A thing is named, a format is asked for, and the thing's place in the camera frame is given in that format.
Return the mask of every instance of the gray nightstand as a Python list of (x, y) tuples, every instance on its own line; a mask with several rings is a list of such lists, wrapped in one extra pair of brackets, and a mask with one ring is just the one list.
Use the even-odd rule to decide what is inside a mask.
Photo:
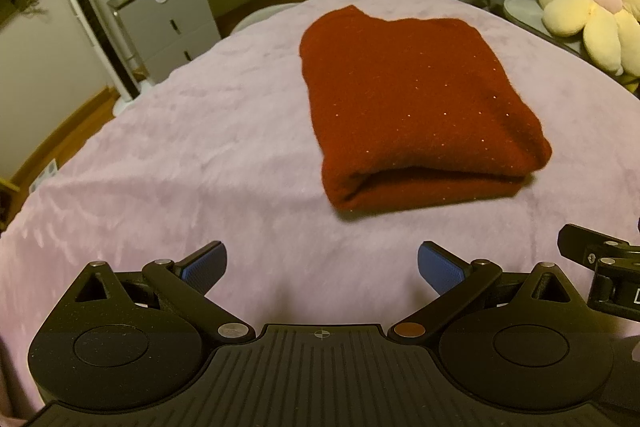
[(109, 6), (155, 82), (220, 40), (207, 0), (110, 0)]

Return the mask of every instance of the bed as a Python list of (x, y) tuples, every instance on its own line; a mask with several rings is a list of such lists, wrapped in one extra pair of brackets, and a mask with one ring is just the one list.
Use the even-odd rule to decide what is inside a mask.
[[(298, 45), (314, 20), (349, 4), (384, 19), (446, 16), (478, 28), (554, 149), (532, 184), (513, 198), (338, 215), (322, 190)], [(605, 74), (454, 0), (309, 0), (252, 25), (108, 123), (2, 235), (0, 338), (14, 414), (41, 407), (28, 347), (94, 259), (138, 270), (219, 239), (228, 269), (207, 296), (256, 330), (268, 322), (388, 328), (436, 296), (417, 270), (427, 239), (507, 271), (553, 261), (586, 295), (591, 273), (559, 256), (556, 237), (575, 223), (640, 242), (639, 121), (638, 99)]]

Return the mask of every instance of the ridged black surface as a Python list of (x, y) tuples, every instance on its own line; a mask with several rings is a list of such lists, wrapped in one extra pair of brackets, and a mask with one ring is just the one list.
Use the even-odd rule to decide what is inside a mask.
[[(315, 335), (325, 330), (325, 338)], [(142, 411), (91, 415), (51, 405), (36, 427), (613, 427), (591, 405), (549, 415), (477, 403), (427, 350), (386, 340), (376, 326), (268, 326), (220, 348), (188, 389)]]

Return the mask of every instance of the red sweater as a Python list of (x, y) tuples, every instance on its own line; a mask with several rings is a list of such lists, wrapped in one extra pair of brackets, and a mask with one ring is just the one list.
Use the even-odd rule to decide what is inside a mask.
[(540, 122), (461, 20), (384, 21), (347, 6), (306, 30), (300, 57), (339, 210), (513, 196), (549, 161)]

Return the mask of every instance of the bedside table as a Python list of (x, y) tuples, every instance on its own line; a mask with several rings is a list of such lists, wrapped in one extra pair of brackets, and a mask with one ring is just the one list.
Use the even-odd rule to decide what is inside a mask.
[(208, 0), (110, 0), (108, 4), (127, 45), (155, 82), (220, 40)]

